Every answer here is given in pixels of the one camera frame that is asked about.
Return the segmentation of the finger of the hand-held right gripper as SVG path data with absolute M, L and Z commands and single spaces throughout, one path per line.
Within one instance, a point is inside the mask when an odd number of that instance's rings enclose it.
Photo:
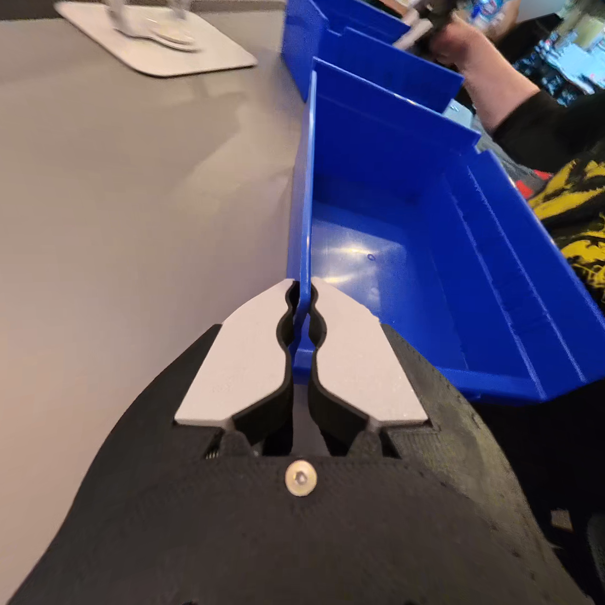
M 425 37 L 433 29 L 433 23 L 424 14 L 418 10 L 407 10 L 402 22 L 408 27 L 408 30 L 391 43 L 391 46 L 399 50 L 409 50 Z

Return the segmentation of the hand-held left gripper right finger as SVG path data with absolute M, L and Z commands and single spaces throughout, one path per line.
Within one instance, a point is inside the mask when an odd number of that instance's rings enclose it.
M 332 457 L 363 432 L 397 457 L 390 430 L 427 429 L 430 418 L 380 320 L 328 281 L 313 277 L 308 338 L 314 346 L 308 410 Z

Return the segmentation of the white document stand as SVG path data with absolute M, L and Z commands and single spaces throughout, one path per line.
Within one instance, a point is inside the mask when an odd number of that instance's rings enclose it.
M 57 1 L 55 10 L 135 72 L 176 78 L 253 68 L 258 60 L 219 29 L 188 12 L 178 20 L 169 7 Z

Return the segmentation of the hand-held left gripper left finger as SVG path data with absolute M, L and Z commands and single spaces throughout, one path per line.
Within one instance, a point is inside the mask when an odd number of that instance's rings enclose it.
M 174 422 L 238 431 L 263 455 L 293 446 L 290 345 L 299 282 L 286 278 L 233 311 L 220 325 Z

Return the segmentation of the person's right forearm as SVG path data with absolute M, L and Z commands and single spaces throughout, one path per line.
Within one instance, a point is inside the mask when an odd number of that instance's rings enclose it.
M 516 71 L 496 52 L 460 67 L 479 120 L 516 163 L 556 173 L 572 160 L 604 162 L 604 92 L 568 106 Z

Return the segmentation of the blue plastic bin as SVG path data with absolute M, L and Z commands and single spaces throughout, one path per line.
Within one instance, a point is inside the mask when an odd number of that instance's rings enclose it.
M 311 279 L 366 306 L 472 398 L 541 403 L 604 379 L 604 315 L 478 133 L 314 58 L 288 275 L 295 381 Z
M 444 113 L 463 77 L 393 44 L 409 27 L 365 1 L 287 1 L 281 57 L 307 101 L 314 60 Z

